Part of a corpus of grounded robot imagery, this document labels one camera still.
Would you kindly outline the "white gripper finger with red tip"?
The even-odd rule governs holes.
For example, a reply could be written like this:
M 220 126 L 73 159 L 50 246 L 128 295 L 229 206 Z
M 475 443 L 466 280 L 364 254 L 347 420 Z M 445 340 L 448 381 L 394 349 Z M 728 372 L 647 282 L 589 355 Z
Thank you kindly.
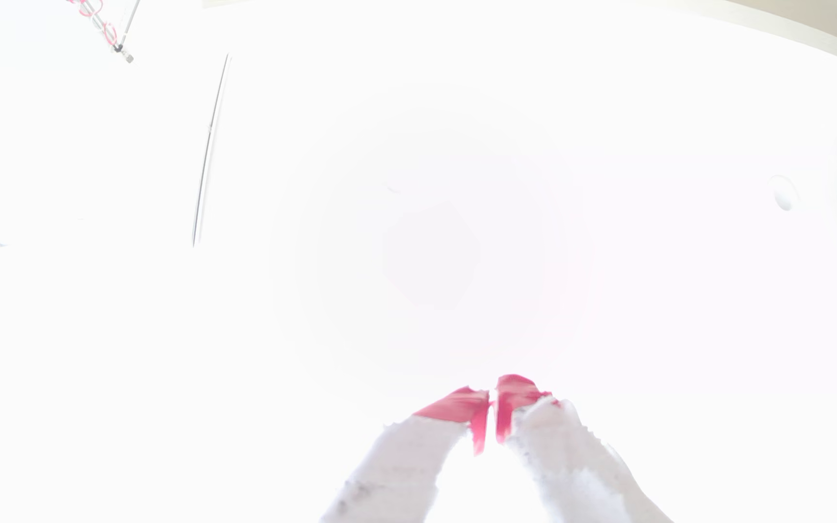
M 455 446 L 484 451 L 490 392 L 461 387 L 380 433 L 342 484 L 321 522 L 424 522 Z
M 496 440 L 527 471 L 552 522 L 671 522 L 573 403 L 528 378 L 498 378 Z

